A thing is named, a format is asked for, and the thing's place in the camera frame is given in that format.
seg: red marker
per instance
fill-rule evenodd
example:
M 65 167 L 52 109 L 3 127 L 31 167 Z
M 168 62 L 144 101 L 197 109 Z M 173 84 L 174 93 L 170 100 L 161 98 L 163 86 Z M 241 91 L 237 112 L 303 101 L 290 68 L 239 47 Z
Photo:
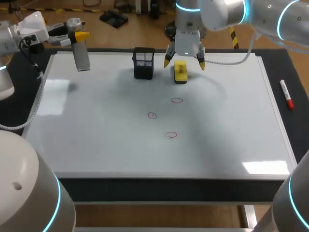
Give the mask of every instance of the red marker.
M 286 87 L 286 84 L 285 84 L 284 80 L 280 81 L 280 85 L 281 85 L 281 88 L 282 88 L 283 93 L 285 95 L 286 103 L 288 104 L 289 110 L 293 110 L 294 109 L 294 104 L 292 102 L 291 96 L 289 94 L 288 88 Z

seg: black mesh pen holder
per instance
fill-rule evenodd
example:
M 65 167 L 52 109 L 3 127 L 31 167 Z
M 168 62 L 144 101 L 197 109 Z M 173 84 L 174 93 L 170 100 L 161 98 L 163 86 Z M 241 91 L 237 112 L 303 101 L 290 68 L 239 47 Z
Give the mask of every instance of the black mesh pen holder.
M 154 74 L 155 49 L 136 47 L 133 53 L 134 77 L 136 79 L 151 80 Z

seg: black cable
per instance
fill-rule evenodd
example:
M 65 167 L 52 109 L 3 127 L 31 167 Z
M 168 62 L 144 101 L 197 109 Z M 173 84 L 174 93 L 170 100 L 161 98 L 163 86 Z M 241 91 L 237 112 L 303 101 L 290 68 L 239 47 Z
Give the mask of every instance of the black cable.
M 29 56 L 26 55 L 26 53 L 24 52 L 23 48 L 22 48 L 22 43 L 23 41 L 26 42 L 26 45 L 28 46 L 28 52 L 29 52 Z M 32 67 L 41 75 L 42 70 L 39 68 L 38 64 L 34 63 L 31 60 L 31 51 L 30 51 L 30 46 L 31 46 L 31 38 L 29 37 L 25 37 L 23 38 L 20 42 L 19 42 L 19 50 L 21 52 L 21 54 L 24 55 L 24 57 L 30 62 L 30 64 L 32 65 Z
M 86 6 L 86 7 L 99 6 L 99 5 L 101 5 L 101 3 L 102 3 L 102 0 L 98 0 L 98 3 L 97 3 L 97 4 L 94 4 L 94 5 L 86 5 L 86 4 L 85 4 L 85 0 L 83 0 L 83 5 Z
M 23 42 L 23 41 L 26 41 L 26 40 L 27 40 L 27 38 L 23 38 L 23 39 L 19 42 L 19 50 L 20 50 L 20 52 L 24 55 L 24 57 L 25 57 L 27 60 L 29 60 L 30 64 L 33 65 L 33 62 L 31 61 L 31 56 L 27 56 L 27 55 L 25 54 L 25 52 L 24 52 L 22 46 L 21 46 L 21 45 L 22 45 L 22 42 Z

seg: black mat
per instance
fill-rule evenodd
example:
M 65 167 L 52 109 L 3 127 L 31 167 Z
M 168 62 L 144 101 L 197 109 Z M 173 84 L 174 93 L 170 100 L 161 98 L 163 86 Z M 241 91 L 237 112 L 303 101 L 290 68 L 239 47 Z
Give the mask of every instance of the black mat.
M 65 49 L 47 49 L 34 56 L 45 70 L 51 54 Z M 133 49 L 89 49 L 91 52 L 133 52 Z M 207 50 L 209 53 L 245 53 L 246 50 Z M 261 56 L 297 162 L 309 150 L 309 101 L 286 50 L 253 50 Z M 40 80 L 30 64 L 16 54 L 8 68 L 15 94 L 0 101 L 0 124 L 24 123 Z M 289 111 L 279 81 L 284 79 L 295 109 Z M 61 179 L 74 201 L 204 201 L 269 202 L 282 181 L 192 180 L 192 179 Z

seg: red circle drawing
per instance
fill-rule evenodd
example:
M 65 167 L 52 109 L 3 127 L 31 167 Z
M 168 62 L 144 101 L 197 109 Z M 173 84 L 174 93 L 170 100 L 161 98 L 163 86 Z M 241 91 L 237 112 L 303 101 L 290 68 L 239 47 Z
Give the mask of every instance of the red circle drawing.
M 182 102 L 183 102 L 183 99 L 181 99 L 181 98 L 172 98 L 170 101 L 171 101 L 172 103 L 182 103 Z
M 176 138 L 177 134 L 175 132 L 167 132 L 165 134 L 165 137 L 167 137 L 168 139 L 173 139 Z
M 153 113 L 153 112 L 149 112 L 148 113 L 148 117 L 151 118 L 151 119 L 156 119 L 157 118 L 156 114 Z

